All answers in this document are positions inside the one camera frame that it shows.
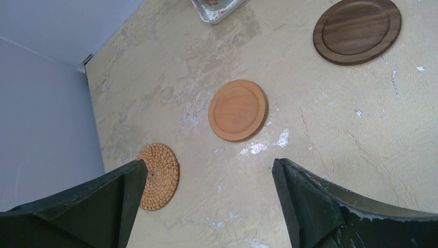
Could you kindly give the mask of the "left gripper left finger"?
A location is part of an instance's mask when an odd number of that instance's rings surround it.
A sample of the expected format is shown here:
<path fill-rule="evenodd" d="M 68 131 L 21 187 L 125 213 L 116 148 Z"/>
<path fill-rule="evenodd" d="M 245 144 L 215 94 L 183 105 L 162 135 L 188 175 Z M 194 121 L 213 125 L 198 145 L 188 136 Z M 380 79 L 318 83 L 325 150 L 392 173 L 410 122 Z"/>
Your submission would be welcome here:
<path fill-rule="evenodd" d="M 126 247 L 148 170 L 134 160 L 1 213 L 1 247 Z"/>

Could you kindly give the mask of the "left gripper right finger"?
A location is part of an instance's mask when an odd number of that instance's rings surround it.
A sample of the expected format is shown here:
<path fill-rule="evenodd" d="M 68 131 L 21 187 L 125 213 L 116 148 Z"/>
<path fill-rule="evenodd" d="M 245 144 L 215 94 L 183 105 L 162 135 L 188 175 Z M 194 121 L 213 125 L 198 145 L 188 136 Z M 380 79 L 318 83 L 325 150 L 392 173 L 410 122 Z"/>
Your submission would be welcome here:
<path fill-rule="evenodd" d="M 437 214 L 364 197 L 289 159 L 272 176 L 293 247 L 437 247 Z"/>

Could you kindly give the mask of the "light wooden coaster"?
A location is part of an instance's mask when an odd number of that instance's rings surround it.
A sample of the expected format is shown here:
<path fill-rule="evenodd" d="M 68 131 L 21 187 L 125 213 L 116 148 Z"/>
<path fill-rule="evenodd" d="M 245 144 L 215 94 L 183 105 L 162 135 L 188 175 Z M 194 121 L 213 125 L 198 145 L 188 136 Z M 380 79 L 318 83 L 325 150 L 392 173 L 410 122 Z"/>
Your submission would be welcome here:
<path fill-rule="evenodd" d="M 264 91 L 249 80 L 234 80 L 213 96 L 208 110 L 212 131 L 228 142 L 242 142 L 256 135 L 265 123 L 268 100 Z"/>

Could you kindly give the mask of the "dark wooden coaster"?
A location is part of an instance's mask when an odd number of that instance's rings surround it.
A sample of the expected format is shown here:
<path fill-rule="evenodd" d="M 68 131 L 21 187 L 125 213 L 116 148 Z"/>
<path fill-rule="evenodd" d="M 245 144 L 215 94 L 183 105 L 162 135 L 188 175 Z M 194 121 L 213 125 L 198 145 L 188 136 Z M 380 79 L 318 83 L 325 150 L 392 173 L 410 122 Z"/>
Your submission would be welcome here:
<path fill-rule="evenodd" d="M 312 40 L 327 61 L 353 66 L 384 54 L 401 27 L 401 12 L 392 1 L 340 1 L 318 19 Z"/>

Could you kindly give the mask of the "floral tray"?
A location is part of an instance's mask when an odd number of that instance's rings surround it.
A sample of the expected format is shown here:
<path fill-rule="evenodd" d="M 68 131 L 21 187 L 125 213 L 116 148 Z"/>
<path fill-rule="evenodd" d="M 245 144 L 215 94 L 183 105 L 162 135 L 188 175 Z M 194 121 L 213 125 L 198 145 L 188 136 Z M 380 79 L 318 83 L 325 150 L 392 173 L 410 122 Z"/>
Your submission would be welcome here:
<path fill-rule="evenodd" d="M 246 0 L 198 1 L 191 0 L 199 17 L 208 24 L 218 24 L 237 10 Z"/>

